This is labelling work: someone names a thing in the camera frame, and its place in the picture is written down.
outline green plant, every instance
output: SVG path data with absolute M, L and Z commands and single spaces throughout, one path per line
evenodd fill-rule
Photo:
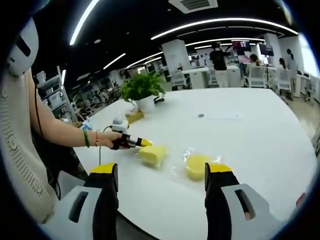
M 147 75 L 136 74 L 134 77 L 125 82 L 121 88 L 123 99 L 127 102 L 141 100 L 151 95 L 159 96 L 159 93 L 165 93 L 160 83 L 163 80 L 156 71 Z

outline yellow nozzle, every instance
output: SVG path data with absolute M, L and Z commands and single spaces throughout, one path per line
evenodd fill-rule
M 209 167 L 210 167 L 210 171 L 211 173 L 216 173 L 216 172 L 232 172 L 232 169 L 230 167 L 228 167 L 225 164 L 222 163 L 212 163 L 209 162 Z
M 142 138 L 141 147 L 152 146 L 152 142 Z

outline yellow object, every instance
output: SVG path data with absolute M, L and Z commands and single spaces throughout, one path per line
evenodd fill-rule
M 141 147 L 147 147 L 147 146 L 152 146 L 152 142 L 149 142 L 148 140 L 142 138 Z
M 216 173 L 216 172 L 232 172 L 232 169 L 228 167 L 225 164 L 222 163 L 211 163 L 209 162 L 209 167 L 211 173 Z
M 153 167 L 159 166 L 166 156 L 166 148 L 164 146 L 145 146 L 138 152 L 142 160 Z
M 185 163 L 186 174 L 191 180 L 200 181 L 205 177 L 205 163 L 210 162 L 209 156 L 195 154 L 188 157 Z
M 116 163 L 110 162 L 104 165 L 96 166 L 91 170 L 94 174 L 111 174 Z
M 143 112 L 140 112 L 140 111 L 139 111 L 139 112 L 137 112 L 137 113 L 135 113 L 135 114 L 132 114 L 132 115 L 126 115 L 125 117 L 126 117 L 126 119 L 128 120 L 128 123 L 129 123 L 129 124 L 132 124 L 132 123 L 134 123 L 135 121 L 138 121 L 138 120 L 144 118 L 145 115 L 143 114 Z

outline yellow sponge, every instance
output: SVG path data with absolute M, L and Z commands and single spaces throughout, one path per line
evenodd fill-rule
M 157 167 L 161 164 L 166 156 L 166 148 L 164 146 L 145 146 L 138 152 L 142 160 L 153 167 Z
M 185 163 L 186 174 L 191 180 L 201 181 L 205 178 L 205 163 L 210 162 L 209 156 L 195 154 L 188 157 Z

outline green wristband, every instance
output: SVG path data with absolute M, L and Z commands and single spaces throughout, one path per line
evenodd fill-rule
M 90 143 L 89 143 L 89 139 L 88 139 L 88 133 L 87 130 L 83 130 L 83 134 L 84 134 L 84 141 L 85 141 L 85 145 L 90 148 Z

